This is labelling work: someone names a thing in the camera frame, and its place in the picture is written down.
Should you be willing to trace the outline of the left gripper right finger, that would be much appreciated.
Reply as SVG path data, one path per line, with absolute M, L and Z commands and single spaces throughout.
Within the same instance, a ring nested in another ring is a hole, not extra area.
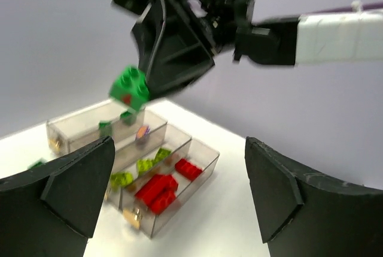
M 321 173 L 248 137 L 245 163 L 271 256 L 381 256 L 382 191 Z

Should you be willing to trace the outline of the red long lego brick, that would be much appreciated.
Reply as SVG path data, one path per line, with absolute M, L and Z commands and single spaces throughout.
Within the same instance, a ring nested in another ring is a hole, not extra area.
M 168 189 L 175 192 L 178 189 L 178 182 L 172 175 L 156 174 L 135 194 L 135 198 L 150 204 Z

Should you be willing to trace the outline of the green lego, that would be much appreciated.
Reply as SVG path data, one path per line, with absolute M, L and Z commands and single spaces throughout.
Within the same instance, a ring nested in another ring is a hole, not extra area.
M 100 137 L 113 136 L 113 123 L 112 121 L 102 120 L 98 123 L 98 131 Z

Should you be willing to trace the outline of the green lego brick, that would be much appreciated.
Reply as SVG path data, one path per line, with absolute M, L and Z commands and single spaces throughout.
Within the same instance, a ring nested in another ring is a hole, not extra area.
M 128 66 L 113 82 L 109 97 L 139 111 L 150 99 L 145 74 L 134 66 Z
M 125 111 L 120 114 L 120 120 L 126 126 L 132 126 L 136 121 L 136 115 L 129 111 Z

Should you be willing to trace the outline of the green flat lego plate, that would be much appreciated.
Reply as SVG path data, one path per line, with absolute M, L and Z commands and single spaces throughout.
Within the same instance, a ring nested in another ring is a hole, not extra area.
M 40 158 L 38 159 L 37 161 L 35 161 L 34 163 L 30 164 L 30 166 L 28 166 L 28 169 L 33 169 L 33 168 L 36 168 L 36 167 L 39 167 L 41 165 L 44 165 L 47 161 L 43 158 Z

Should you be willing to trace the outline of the lime lego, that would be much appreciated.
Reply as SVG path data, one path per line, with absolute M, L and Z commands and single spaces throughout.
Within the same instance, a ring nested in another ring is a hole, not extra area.
M 131 184 L 133 180 L 134 178 L 132 173 L 128 171 L 115 173 L 110 176 L 110 183 L 114 188 L 125 187 Z

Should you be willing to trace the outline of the clear compartment organizer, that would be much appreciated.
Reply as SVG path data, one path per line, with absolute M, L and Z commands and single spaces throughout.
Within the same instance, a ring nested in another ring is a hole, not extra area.
M 120 114 L 125 111 L 136 115 L 132 126 L 126 126 L 120 120 Z M 100 138 L 98 123 L 102 120 L 113 123 L 115 161 L 111 175 L 128 171 L 134 178 L 131 184 L 119 188 L 112 187 L 109 181 L 105 199 L 121 211 L 134 228 L 153 237 L 210 178 L 219 153 L 150 110 L 134 112 L 114 101 L 49 120 L 46 130 L 51 151 L 63 156 L 97 140 Z M 148 125 L 150 133 L 145 144 L 137 145 L 135 136 L 142 125 Z M 202 169 L 197 179 L 190 181 L 175 170 L 175 164 L 182 158 Z M 154 161 L 153 167 L 141 176 L 136 169 L 139 159 Z M 178 182 L 174 192 L 176 199 L 159 215 L 150 210 L 151 203 L 135 198 L 135 194 L 156 174 L 172 175 Z

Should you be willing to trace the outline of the red small lego brick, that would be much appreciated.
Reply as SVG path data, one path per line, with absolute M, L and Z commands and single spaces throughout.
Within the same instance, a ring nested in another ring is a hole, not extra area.
M 175 193 L 171 190 L 165 190 L 150 204 L 150 210 L 156 214 L 161 214 L 176 199 Z

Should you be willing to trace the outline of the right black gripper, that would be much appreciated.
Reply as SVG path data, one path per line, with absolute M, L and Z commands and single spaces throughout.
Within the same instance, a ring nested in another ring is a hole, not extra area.
M 132 36 L 149 99 L 173 95 L 234 48 L 236 31 L 253 18 L 255 0 L 150 0 Z

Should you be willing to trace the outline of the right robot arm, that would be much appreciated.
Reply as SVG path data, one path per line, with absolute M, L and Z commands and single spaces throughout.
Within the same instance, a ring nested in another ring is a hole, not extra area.
M 382 59 L 382 4 L 251 21 L 255 0 L 149 0 L 132 35 L 150 99 L 179 92 L 214 66 L 216 55 L 257 65 L 295 66 Z

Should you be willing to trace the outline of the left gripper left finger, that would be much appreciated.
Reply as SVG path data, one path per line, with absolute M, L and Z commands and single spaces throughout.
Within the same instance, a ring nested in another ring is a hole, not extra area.
M 113 139 L 102 137 L 1 179 L 1 256 L 83 256 L 114 157 Z

